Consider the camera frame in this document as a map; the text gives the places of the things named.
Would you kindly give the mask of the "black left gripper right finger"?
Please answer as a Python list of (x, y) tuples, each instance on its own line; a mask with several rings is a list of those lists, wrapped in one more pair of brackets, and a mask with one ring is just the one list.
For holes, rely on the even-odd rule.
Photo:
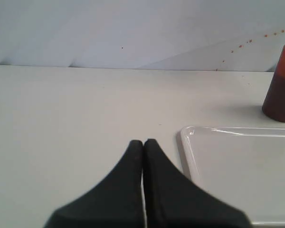
[(186, 178), (155, 139), (143, 147), (143, 189), (149, 228), (250, 228), (244, 212)]

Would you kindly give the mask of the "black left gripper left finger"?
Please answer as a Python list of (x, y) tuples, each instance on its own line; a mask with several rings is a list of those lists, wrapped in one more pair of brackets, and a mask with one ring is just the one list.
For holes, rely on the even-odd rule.
[(56, 209), (47, 228), (143, 228), (143, 144), (130, 141), (120, 161), (89, 192)]

